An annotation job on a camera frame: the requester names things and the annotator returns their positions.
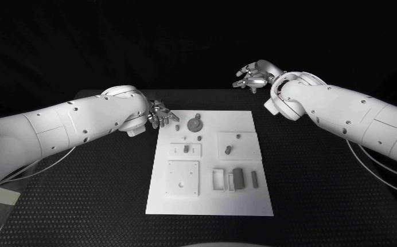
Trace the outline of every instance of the white cable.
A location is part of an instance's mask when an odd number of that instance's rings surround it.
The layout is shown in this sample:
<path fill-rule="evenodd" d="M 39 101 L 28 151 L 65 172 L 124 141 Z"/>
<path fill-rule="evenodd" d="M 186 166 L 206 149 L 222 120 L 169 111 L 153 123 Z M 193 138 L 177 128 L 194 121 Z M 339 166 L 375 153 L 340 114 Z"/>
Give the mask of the white cable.
<path fill-rule="evenodd" d="M 391 187 L 394 190 L 397 190 L 397 187 L 394 187 L 387 181 L 384 181 L 382 178 L 379 178 L 379 177 L 376 176 L 376 174 L 368 169 L 368 167 L 365 166 L 365 164 L 363 164 L 362 161 L 359 160 L 359 158 L 358 158 L 358 156 L 356 156 L 356 154 L 355 154 L 355 152 L 353 152 L 353 148 L 350 147 L 350 145 L 349 145 L 349 150 L 350 150 L 350 152 L 353 153 L 353 156 L 355 156 L 355 158 L 356 158 L 359 164 L 363 166 L 363 168 L 366 168 L 366 171 L 372 174 L 372 176 L 374 176 L 374 177 L 375 177 L 388 187 Z"/>
<path fill-rule="evenodd" d="M 23 172 L 23 170 L 27 170 L 27 169 L 31 167 L 31 165 L 36 164 L 36 162 L 33 162 L 21 171 L 17 172 L 17 174 L 14 174 L 14 175 L 13 175 L 10 178 L 7 178 L 4 181 L 0 181 L 0 185 L 4 184 L 4 183 L 7 183 L 7 182 L 15 181 L 15 180 L 21 180 L 21 179 L 24 179 L 24 178 L 27 178 L 27 177 L 31 177 L 33 175 L 36 175 L 36 174 L 41 173 L 43 171 L 46 171 L 50 167 L 53 167 L 53 166 L 65 159 L 65 157 L 70 154 L 70 152 L 73 151 L 75 148 L 76 148 L 76 147 L 73 147 L 73 148 L 70 149 L 70 151 L 66 153 L 66 155 L 63 155 L 63 157 L 62 157 L 50 166 L 47 166 L 43 170 L 40 170 L 40 171 L 36 172 L 34 174 L 30 174 L 30 175 L 27 175 L 27 176 L 24 176 L 24 177 L 11 179 L 14 176 L 17 176 L 17 175 Z"/>
<path fill-rule="evenodd" d="M 362 152 L 365 153 L 365 155 L 372 159 L 372 161 L 381 166 L 384 167 L 388 171 L 391 171 L 394 174 L 397 174 L 397 171 L 394 171 L 387 165 L 384 165 L 369 154 L 368 152 L 365 151 L 365 149 L 362 148 L 361 145 L 358 145 L 359 148 L 362 149 Z"/>

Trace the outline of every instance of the black background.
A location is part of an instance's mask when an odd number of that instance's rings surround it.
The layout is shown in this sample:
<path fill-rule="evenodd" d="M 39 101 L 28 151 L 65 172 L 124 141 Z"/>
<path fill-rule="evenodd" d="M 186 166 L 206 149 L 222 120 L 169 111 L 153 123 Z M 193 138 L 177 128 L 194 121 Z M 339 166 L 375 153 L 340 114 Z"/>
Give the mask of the black background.
<path fill-rule="evenodd" d="M 392 0 L 0 3 L 0 116 L 80 89 L 231 88 L 261 58 L 395 101 Z"/>

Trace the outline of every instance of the textured table surface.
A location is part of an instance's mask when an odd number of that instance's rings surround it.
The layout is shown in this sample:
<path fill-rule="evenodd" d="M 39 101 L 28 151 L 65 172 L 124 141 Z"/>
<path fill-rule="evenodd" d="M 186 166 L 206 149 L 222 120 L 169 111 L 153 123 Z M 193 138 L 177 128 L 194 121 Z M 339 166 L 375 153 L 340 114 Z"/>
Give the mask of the textured table surface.
<path fill-rule="evenodd" d="M 99 94 L 80 91 L 76 98 Z M 115 132 L 76 147 L 34 176 L 0 232 L 0 246 L 182 246 L 229 241 L 278 246 L 397 246 L 397 202 L 345 141 L 304 116 L 262 107 L 268 91 L 143 90 L 170 109 L 249 110 L 274 217 L 145 215 L 157 130 Z M 54 162 L 62 154 L 40 163 Z"/>

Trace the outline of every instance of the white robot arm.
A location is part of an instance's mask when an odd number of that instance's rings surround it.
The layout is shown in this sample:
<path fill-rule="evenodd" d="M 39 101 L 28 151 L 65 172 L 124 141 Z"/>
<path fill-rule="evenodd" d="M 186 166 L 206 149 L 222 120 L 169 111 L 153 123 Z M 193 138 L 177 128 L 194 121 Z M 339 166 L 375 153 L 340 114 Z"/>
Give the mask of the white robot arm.
<path fill-rule="evenodd" d="M 24 165 L 62 152 L 115 130 L 128 136 L 144 132 L 148 120 L 163 127 L 179 121 L 160 101 L 147 101 L 130 85 L 101 95 L 0 118 L 0 180 Z"/>
<path fill-rule="evenodd" d="M 245 78 L 233 87 L 257 92 L 271 84 L 264 107 L 290 120 L 309 115 L 314 124 L 339 137 L 397 160 L 397 107 L 359 92 L 327 85 L 306 72 L 283 72 L 258 60 L 239 69 Z"/>

